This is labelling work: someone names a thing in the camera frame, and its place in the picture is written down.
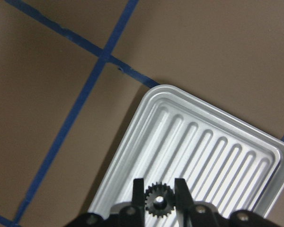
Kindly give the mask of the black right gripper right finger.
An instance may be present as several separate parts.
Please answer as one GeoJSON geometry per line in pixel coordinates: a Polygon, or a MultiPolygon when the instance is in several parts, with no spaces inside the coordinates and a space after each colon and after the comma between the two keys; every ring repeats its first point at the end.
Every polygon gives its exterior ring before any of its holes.
{"type": "Polygon", "coordinates": [[[177,220],[180,227],[191,227],[190,210],[194,205],[185,179],[175,178],[175,207],[177,220]]]}

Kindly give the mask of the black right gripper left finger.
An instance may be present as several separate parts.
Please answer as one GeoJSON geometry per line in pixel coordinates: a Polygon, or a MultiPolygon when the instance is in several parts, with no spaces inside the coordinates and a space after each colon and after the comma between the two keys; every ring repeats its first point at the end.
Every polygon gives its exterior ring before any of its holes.
{"type": "Polygon", "coordinates": [[[133,180],[132,206],[135,209],[134,226],[145,226],[145,195],[144,195],[144,179],[137,178],[133,180]]]}

